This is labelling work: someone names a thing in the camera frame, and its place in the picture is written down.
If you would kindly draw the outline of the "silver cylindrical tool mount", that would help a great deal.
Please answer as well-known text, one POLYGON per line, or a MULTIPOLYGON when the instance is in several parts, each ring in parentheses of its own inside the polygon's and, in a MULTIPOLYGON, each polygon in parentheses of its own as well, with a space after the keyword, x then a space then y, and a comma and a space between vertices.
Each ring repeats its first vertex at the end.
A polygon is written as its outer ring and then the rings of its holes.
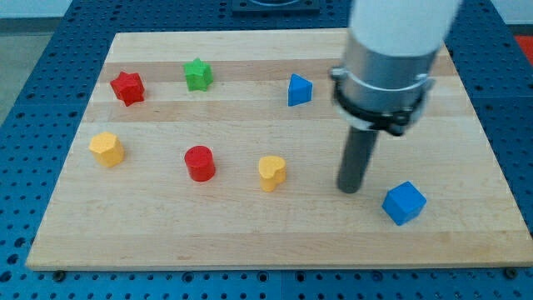
POLYGON ((330 70, 333 105, 355 129, 401 136, 423 114, 435 56, 435 49, 407 56, 375 52, 350 32, 341 64, 330 70))

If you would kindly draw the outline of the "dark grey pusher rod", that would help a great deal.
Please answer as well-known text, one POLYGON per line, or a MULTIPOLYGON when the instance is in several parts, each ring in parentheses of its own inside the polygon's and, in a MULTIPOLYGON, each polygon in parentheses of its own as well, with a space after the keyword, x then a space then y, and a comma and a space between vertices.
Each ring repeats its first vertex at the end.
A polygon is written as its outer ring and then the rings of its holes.
POLYGON ((336 179, 342 192, 356 193, 360 189, 377 137, 378 131, 350 129, 336 179))

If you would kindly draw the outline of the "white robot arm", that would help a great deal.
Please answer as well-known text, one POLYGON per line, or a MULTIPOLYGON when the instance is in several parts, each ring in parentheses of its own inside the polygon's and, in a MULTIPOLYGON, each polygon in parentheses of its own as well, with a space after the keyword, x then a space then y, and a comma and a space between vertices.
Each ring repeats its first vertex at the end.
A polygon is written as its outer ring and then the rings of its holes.
POLYGON ((431 68, 461 0, 356 0, 332 102, 349 123, 336 184, 357 192, 380 132, 403 135, 422 116, 431 68))

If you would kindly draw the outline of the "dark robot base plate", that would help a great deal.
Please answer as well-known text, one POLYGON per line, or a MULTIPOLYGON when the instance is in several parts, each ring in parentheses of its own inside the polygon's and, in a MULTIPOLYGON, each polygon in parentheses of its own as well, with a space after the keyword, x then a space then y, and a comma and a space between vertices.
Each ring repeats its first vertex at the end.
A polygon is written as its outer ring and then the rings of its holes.
POLYGON ((320 11, 319 0, 231 0, 236 13, 316 13, 320 11))

